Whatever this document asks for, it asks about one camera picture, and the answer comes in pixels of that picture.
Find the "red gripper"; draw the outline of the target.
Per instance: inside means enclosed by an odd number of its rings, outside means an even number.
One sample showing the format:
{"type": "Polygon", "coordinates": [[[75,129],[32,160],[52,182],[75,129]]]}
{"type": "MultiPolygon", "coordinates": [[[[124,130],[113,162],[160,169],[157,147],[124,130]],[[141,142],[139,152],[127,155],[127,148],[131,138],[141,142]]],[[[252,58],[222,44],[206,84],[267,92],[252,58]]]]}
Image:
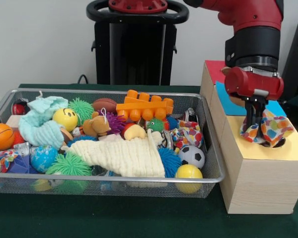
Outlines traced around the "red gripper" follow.
{"type": "Polygon", "coordinates": [[[253,124],[254,107],[250,100],[255,98],[255,122],[260,124],[268,100],[276,101],[284,90],[284,81],[277,72],[247,67],[225,67],[224,86],[226,92],[236,98],[245,98],[246,119],[244,131],[253,124]]]}

